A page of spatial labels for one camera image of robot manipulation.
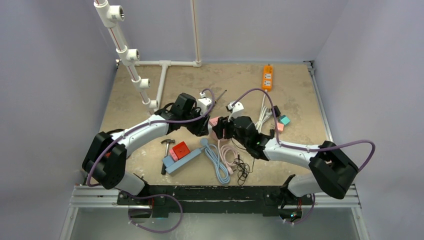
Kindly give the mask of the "pink cube power socket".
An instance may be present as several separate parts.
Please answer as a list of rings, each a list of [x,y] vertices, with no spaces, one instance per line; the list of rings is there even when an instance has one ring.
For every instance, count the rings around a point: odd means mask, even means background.
[[[211,118],[208,122],[208,133],[209,136],[215,140],[227,141],[225,139],[225,122],[222,120],[223,117]]]

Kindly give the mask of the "salmon pink USB charger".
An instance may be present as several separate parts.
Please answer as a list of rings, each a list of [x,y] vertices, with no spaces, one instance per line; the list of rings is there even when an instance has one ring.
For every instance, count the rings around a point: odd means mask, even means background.
[[[282,132],[284,131],[284,127],[285,127],[285,125],[284,125],[284,124],[282,124],[282,123],[280,123],[280,122],[278,122],[278,123],[275,125],[275,127],[276,127],[276,131],[280,134],[280,133],[282,133]]]

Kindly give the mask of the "black power adapter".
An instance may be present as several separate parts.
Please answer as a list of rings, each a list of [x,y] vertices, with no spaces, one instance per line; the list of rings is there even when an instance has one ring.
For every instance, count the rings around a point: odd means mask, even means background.
[[[279,107],[277,105],[274,105],[271,108],[271,111],[273,112],[273,114],[275,115],[275,117],[278,119],[281,116],[281,111],[279,109]]]

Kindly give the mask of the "teal USB charger plug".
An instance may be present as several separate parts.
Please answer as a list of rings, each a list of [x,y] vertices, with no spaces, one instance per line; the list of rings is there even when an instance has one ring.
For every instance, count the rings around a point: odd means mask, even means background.
[[[284,126],[288,125],[291,122],[291,120],[286,115],[281,115],[279,117],[278,121],[279,121],[280,124],[282,124]]]

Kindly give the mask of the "orange power strip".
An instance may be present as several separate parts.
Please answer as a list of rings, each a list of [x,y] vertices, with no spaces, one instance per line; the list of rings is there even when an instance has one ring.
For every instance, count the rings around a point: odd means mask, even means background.
[[[261,88],[264,91],[271,91],[273,88],[273,79],[274,79],[274,68],[272,65],[268,64],[263,67],[262,71],[262,81],[261,81]]]

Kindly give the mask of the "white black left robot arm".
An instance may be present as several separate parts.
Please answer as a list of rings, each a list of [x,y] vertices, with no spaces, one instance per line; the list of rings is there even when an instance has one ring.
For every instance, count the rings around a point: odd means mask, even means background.
[[[174,102],[155,111],[145,121],[115,132],[104,131],[95,135],[83,160],[82,168],[87,173],[86,184],[105,189],[118,189],[129,193],[138,205],[149,199],[147,185],[141,178],[126,171],[127,158],[145,144],[166,136],[181,127],[191,134],[202,137],[209,133],[210,111],[215,99],[202,92],[196,99],[188,93],[181,93]]]

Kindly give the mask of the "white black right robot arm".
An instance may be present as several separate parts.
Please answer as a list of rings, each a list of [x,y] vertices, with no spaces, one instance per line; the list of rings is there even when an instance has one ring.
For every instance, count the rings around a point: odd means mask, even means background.
[[[275,134],[260,133],[248,116],[218,117],[208,130],[219,140],[238,141],[254,159],[282,161],[310,170],[309,174],[289,177],[283,184],[280,196],[288,204],[313,193],[341,200],[359,173],[357,165],[333,142],[308,146],[278,141]]]

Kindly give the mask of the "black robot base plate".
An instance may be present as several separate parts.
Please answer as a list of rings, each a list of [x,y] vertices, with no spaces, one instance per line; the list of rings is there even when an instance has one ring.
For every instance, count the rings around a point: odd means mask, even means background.
[[[294,211],[310,207],[312,203],[310,196],[291,196],[281,186],[150,185],[136,197],[122,191],[117,197],[118,205],[147,207],[154,218],[180,212],[289,218]]]

